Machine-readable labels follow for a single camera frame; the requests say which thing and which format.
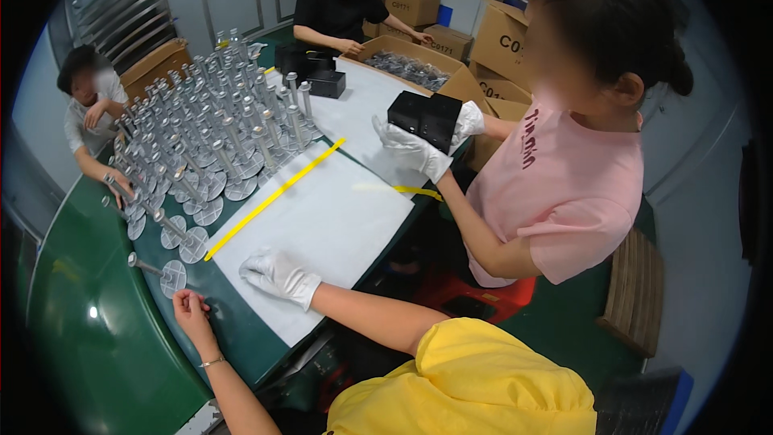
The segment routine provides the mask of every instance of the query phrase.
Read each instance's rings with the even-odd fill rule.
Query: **yellow tape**
[[[276,190],[274,193],[272,193],[271,195],[269,195],[269,196],[268,196],[268,198],[266,198],[265,200],[263,200],[263,201],[260,203],[260,205],[258,205],[258,206],[257,206],[257,207],[256,207],[256,208],[253,210],[253,211],[251,211],[251,212],[249,213],[249,215],[247,215],[247,217],[244,217],[244,218],[242,218],[242,219],[241,219],[241,221],[240,221],[240,222],[239,222],[239,223],[238,223],[238,224],[237,224],[237,225],[236,225],[234,228],[231,228],[231,229],[228,231],[228,233],[225,235],[225,237],[221,238],[221,239],[219,240],[219,242],[218,242],[217,244],[215,244],[215,246],[214,246],[214,247],[212,247],[212,249],[211,249],[209,252],[207,252],[207,255],[206,255],[206,256],[204,256],[204,260],[205,260],[205,261],[207,261],[207,260],[210,260],[210,259],[212,258],[212,256],[214,256],[214,255],[215,255],[215,253],[216,253],[218,250],[220,250],[220,249],[221,249],[221,248],[222,248],[222,247],[223,247],[223,246],[226,244],[226,242],[228,242],[228,241],[231,239],[231,237],[233,237],[233,236],[237,235],[238,231],[239,231],[239,230],[241,230],[241,229],[242,229],[242,227],[246,226],[247,222],[249,222],[250,220],[252,220],[253,218],[255,218],[255,217],[257,216],[257,214],[259,214],[259,213],[261,213],[263,210],[265,210],[265,208],[266,208],[268,205],[270,205],[272,201],[274,201],[274,200],[276,200],[277,198],[279,198],[279,195],[282,195],[283,193],[285,193],[285,191],[286,191],[287,189],[289,189],[289,188],[290,188],[290,187],[291,187],[291,186],[292,186],[292,185],[293,185],[293,184],[294,184],[296,181],[298,181],[298,180],[300,180],[301,178],[303,178],[303,176],[304,176],[306,173],[308,173],[309,171],[311,171],[312,169],[314,169],[314,167],[316,167],[317,165],[319,165],[319,164],[322,162],[322,160],[326,159],[326,158],[327,158],[327,157],[329,157],[329,156],[330,156],[330,155],[331,155],[331,154],[332,154],[334,151],[338,150],[338,148],[339,148],[339,147],[340,147],[340,146],[343,144],[343,142],[344,142],[344,141],[346,141],[346,139],[345,139],[345,138],[341,138],[340,140],[336,141],[336,142],[333,144],[333,146],[331,146],[330,148],[328,148],[327,150],[325,150],[325,152],[324,152],[323,154],[321,154],[321,155],[319,155],[318,157],[316,157],[316,158],[315,158],[315,159],[314,159],[314,160],[313,160],[313,161],[312,161],[310,164],[306,165],[306,166],[303,168],[303,170],[301,170],[301,171],[297,172],[295,175],[293,175],[293,178],[291,178],[290,180],[287,180],[287,181],[285,182],[285,184],[284,184],[284,185],[282,185],[280,188],[277,188],[277,190]]]
[[[432,197],[437,201],[444,201],[443,196],[440,195],[435,190],[429,190],[426,188],[419,188],[419,187],[406,187],[405,185],[398,185],[397,187],[394,187],[394,189],[401,193],[407,192],[407,193],[415,193],[419,195],[426,195],[427,197]]]

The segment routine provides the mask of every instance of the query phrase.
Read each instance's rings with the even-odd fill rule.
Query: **yellow shirt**
[[[334,435],[592,435],[593,394],[577,373],[485,321],[435,324],[416,359],[343,391]]]

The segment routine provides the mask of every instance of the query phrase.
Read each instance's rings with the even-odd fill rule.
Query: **black shirt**
[[[293,23],[362,43],[362,20],[380,24],[387,17],[389,11],[381,0],[298,0]]]

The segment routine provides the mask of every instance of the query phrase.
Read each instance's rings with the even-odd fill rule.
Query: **white paper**
[[[336,59],[335,68],[346,73],[346,90],[338,99],[312,96],[312,114],[317,128],[331,141],[345,138],[342,149],[393,187],[423,187],[429,180],[427,175],[397,164],[373,130],[371,117],[376,115],[385,122],[387,109],[403,91],[425,94],[362,64]],[[280,84],[281,76],[272,72],[267,75],[267,80],[271,84]]]
[[[314,143],[259,189],[211,237],[214,246],[285,181],[327,150]],[[239,295],[288,346],[312,331],[322,315],[265,294],[239,277],[239,265],[259,247],[289,252],[324,282],[350,288],[397,232],[413,203],[339,152],[324,159],[213,256]]]

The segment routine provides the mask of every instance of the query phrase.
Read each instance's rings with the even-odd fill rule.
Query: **hand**
[[[129,180],[124,176],[124,174],[122,174],[120,171],[116,170],[115,168],[111,168],[108,173],[110,173],[111,177],[115,179],[115,183],[121,185],[121,187],[123,187],[124,190],[134,195],[134,190],[131,189]],[[113,195],[115,195],[115,205],[118,205],[118,208],[123,208],[121,206],[121,194],[119,194],[118,191],[116,191],[110,185],[108,185],[107,187],[110,189],[110,191],[113,192]]]
[[[239,277],[258,289],[289,299],[308,311],[322,278],[306,272],[295,259],[282,251],[258,249],[239,267]]]
[[[221,356],[220,349],[215,333],[212,333],[212,327],[209,326],[207,312],[210,307],[204,304],[204,296],[190,289],[180,289],[172,296],[172,305],[177,324],[196,347],[202,362],[218,359]]]
[[[467,101],[461,105],[459,116],[456,117],[456,126],[454,126],[454,136],[451,137],[451,144],[459,145],[467,137],[480,135],[486,130],[483,122],[483,111],[478,108],[474,101]]]
[[[350,54],[354,56],[361,53],[365,49],[361,43],[352,41],[351,39],[339,39],[335,43],[335,48],[341,51],[342,54]]]
[[[427,175],[437,184],[443,173],[449,169],[453,159],[430,145],[429,141],[417,137],[399,126],[381,122],[374,116],[373,129],[378,133],[383,146],[404,164],[413,170]]]
[[[104,112],[107,111],[107,103],[104,99],[101,99],[94,103],[94,106],[86,111],[86,115],[83,117],[83,129],[92,130],[97,127],[97,123],[102,118]]]
[[[430,45],[434,42],[434,37],[431,34],[424,34],[423,32],[414,32],[413,38],[422,44]]]

